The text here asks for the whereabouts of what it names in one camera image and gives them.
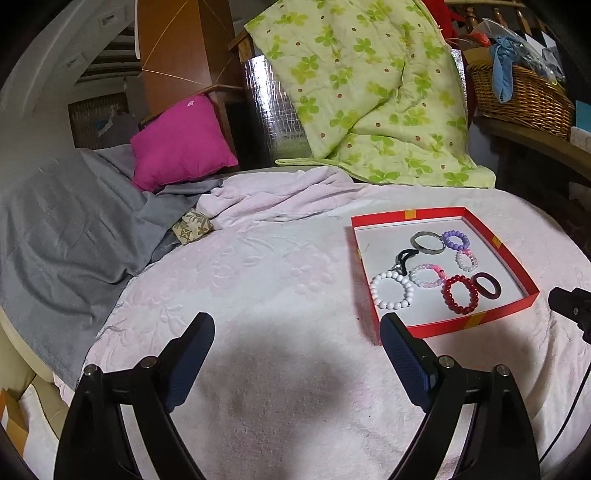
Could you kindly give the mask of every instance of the red beaded bracelet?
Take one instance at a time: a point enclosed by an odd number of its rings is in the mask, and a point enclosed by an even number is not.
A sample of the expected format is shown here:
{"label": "red beaded bracelet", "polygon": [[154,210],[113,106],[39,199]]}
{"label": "red beaded bracelet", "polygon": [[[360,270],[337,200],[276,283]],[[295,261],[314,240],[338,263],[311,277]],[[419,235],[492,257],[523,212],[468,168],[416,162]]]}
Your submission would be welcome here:
{"label": "red beaded bracelet", "polygon": [[[453,299],[450,289],[456,282],[463,283],[464,286],[470,291],[470,305],[467,307],[460,307]],[[447,303],[447,306],[450,310],[453,310],[456,313],[467,315],[468,313],[476,310],[476,307],[478,307],[478,290],[472,281],[469,278],[466,278],[464,275],[454,275],[451,278],[447,278],[443,283],[442,292],[445,303]]]}

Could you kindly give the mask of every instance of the purple beaded bracelet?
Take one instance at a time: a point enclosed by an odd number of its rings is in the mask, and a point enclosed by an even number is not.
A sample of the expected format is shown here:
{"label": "purple beaded bracelet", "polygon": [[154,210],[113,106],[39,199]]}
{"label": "purple beaded bracelet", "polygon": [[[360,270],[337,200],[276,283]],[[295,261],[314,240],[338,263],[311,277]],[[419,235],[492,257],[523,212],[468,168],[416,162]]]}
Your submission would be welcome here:
{"label": "purple beaded bracelet", "polygon": [[[458,244],[455,244],[454,242],[452,242],[449,239],[451,236],[456,236],[459,239],[461,239],[463,245],[458,245]],[[458,232],[457,230],[449,230],[448,232],[445,232],[442,235],[442,237],[443,237],[443,243],[445,244],[445,246],[448,248],[451,248],[452,250],[456,250],[458,252],[463,252],[463,251],[468,250],[470,248],[470,241],[468,240],[468,237],[466,236],[465,233]]]}

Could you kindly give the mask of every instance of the white beaded bracelet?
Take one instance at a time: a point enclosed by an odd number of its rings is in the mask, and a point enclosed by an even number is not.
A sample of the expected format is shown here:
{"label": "white beaded bracelet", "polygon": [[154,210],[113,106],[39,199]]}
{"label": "white beaded bracelet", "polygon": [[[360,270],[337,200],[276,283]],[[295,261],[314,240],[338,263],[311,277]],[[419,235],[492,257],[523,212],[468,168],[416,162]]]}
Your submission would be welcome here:
{"label": "white beaded bracelet", "polygon": [[[404,300],[403,301],[382,301],[378,295],[378,283],[383,280],[384,278],[391,278],[394,281],[397,281],[404,287]],[[403,277],[398,272],[393,270],[388,270],[387,272],[382,272],[376,275],[372,281],[369,283],[369,291],[371,293],[372,300],[374,301],[374,305],[380,309],[387,309],[387,310],[398,310],[398,309],[405,309],[406,307],[410,307],[411,303],[413,302],[413,295],[414,295],[414,288],[413,284],[410,282],[409,279]]]}
{"label": "white beaded bracelet", "polygon": [[[464,265],[460,261],[460,255],[466,255],[470,259],[470,265]],[[464,250],[463,252],[458,252],[456,254],[456,263],[457,266],[460,267],[464,272],[472,272],[478,266],[478,260],[476,256],[472,253],[471,250]]]}
{"label": "white beaded bracelet", "polygon": [[[436,281],[423,282],[417,278],[417,273],[420,270],[433,270],[435,271],[435,273],[437,273],[438,279]],[[443,284],[443,281],[446,279],[446,275],[439,265],[425,263],[423,265],[418,265],[414,267],[410,272],[408,272],[408,278],[410,278],[410,281],[413,282],[417,287],[435,288]]]}

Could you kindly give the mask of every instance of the wicker basket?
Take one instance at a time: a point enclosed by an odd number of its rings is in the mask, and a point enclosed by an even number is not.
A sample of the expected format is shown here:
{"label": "wicker basket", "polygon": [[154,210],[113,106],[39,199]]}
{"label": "wicker basket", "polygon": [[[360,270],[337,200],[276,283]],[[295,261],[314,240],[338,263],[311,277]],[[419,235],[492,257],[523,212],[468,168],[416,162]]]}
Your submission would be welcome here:
{"label": "wicker basket", "polygon": [[499,103],[492,91],[492,63],[468,65],[478,109],[484,116],[542,130],[569,139],[574,106],[561,86],[554,86],[536,73],[513,65],[513,96]]}

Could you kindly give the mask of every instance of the bolt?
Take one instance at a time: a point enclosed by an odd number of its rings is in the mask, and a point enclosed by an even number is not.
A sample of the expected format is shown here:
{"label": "bolt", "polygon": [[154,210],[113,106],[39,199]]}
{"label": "bolt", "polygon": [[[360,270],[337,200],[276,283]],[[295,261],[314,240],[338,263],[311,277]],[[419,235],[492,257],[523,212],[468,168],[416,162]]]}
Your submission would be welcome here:
{"label": "bolt", "polygon": [[443,356],[439,357],[439,365],[441,365],[442,367],[451,368],[455,364],[456,363],[453,361],[453,358],[450,356],[443,355]]}
{"label": "bolt", "polygon": [[154,365],[156,365],[157,360],[158,358],[155,356],[146,356],[139,361],[139,365],[142,368],[152,368]]}
{"label": "bolt", "polygon": [[499,372],[503,377],[508,377],[511,375],[511,370],[509,370],[509,367],[506,367],[505,365],[497,365],[496,371]]}
{"label": "bolt", "polygon": [[96,365],[93,365],[93,364],[86,365],[84,367],[84,374],[87,377],[89,377],[89,376],[93,375],[96,372],[96,370],[97,370],[97,366]]}

